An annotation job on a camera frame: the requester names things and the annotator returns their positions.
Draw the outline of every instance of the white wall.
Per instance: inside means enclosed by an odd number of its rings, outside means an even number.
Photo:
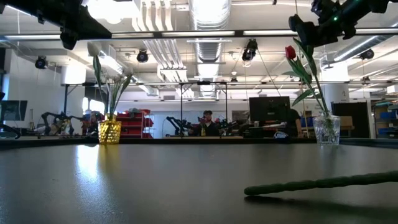
[[[7,50],[6,70],[8,74],[7,100],[27,100],[27,109],[24,121],[6,121],[7,125],[28,128],[30,122],[30,109],[33,109],[33,121],[37,125],[41,114],[44,112],[59,113],[63,111],[65,87],[60,86],[59,73],[53,70],[39,70],[34,63],[20,58],[13,50]],[[68,115],[81,116],[82,101],[85,94],[84,87],[77,87],[68,96]],[[76,133],[81,133],[81,124],[73,119],[72,125]]]

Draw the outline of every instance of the ceiling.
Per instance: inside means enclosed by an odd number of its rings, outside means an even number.
[[[187,0],[172,1],[172,22],[175,30],[190,30],[191,22],[188,11],[178,10],[182,6],[186,6]],[[296,13],[296,7],[293,0],[279,0],[281,4],[276,6],[270,5],[271,0],[267,1],[235,1],[232,0],[231,15],[229,17],[228,29],[288,29],[288,18]],[[297,0],[298,14],[303,21],[317,21],[317,16],[310,12],[310,0]],[[368,14],[362,18],[356,27],[387,27],[391,21],[398,22],[397,12],[398,4],[390,4],[385,14]],[[119,24],[113,25],[104,19],[98,19],[111,32],[134,32],[131,25],[131,19],[123,19]],[[0,15],[0,34],[38,34],[38,33],[54,33],[59,28],[49,23],[41,25],[35,17],[27,16],[6,8],[4,13]],[[339,40],[339,42],[315,49],[315,58],[321,58],[328,53],[337,52],[350,44],[363,39],[364,37],[353,37],[350,40]],[[231,72],[237,72],[237,78],[240,82],[268,81],[270,76],[276,81],[289,81],[284,72],[290,71],[289,64],[285,60],[284,48],[288,45],[294,45],[291,37],[267,37],[257,38],[259,44],[260,58],[257,55],[252,61],[249,68],[244,68],[242,64],[241,52],[248,42],[247,38],[233,38],[232,42],[225,43],[223,47],[223,59],[225,64],[220,65],[218,80],[229,80]],[[157,62],[149,55],[147,63],[138,63],[136,54],[139,49],[145,48],[141,40],[115,40],[104,41],[103,45],[112,45],[117,51],[117,58],[123,64],[132,67],[137,76],[141,76],[146,82],[159,82],[157,77]],[[194,78],[197,74],[197,66],[194,64],[195,49],[193,44],[187,43],[186,39],[177,39],[178,51],[182,57],[184,65],[187,67],[188,78]],[[396,50],[398,46],[398,38],[396,36],[387,41],[373,47],[375,52],[374,58],[378,58],[388,52]],[[63,49],[59,41],[51,42],[21,42],[19,45],[21,51],[29,56],[29,52],[38,49]],[[86,42],[79,41],[76,47],[71,51],[73,55],[81,58],[81,62],[87,66],[91,66],[92,59],[88,56]],[[398,63],[398,51],[375,60],[374,63],[366,63],[362,66],[360,59],[349,59],[349,78],[356,79],[364,74],[383,70],[387,67]],[[377,76],[377,80],[390,80],[398,78],[398,70],[391,70]],[[245,88],[253,89],[255,86],[245,86]],[[130,90],[139,90],[138,88],[130,88]]]

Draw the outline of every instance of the cardboard box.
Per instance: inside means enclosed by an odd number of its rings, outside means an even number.
[[[340,116],[340,126],[341,127],[352,127],[353,126],[353,117]]]

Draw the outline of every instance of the yellow vase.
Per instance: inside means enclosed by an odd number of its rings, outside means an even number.
[[[98,122],[98,140],[100,144],[119,144],[122,122],[116,121],[116,115],[112,119],[105,116],[104,121]]]

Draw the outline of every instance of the chair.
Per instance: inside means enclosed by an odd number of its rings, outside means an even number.
[[[6,94],[3,92],[0,92],[0,102],[2,102],[2,99],[4,98]],[[15,135],[15,139],[19,139],[21,134],[19,131],[15,130],[14,128],[5,125],[3,123],[0,123],[0,129],[3,130],[3,132],[0,132],[0,138],[4,137],[4,138],[13,138]]]

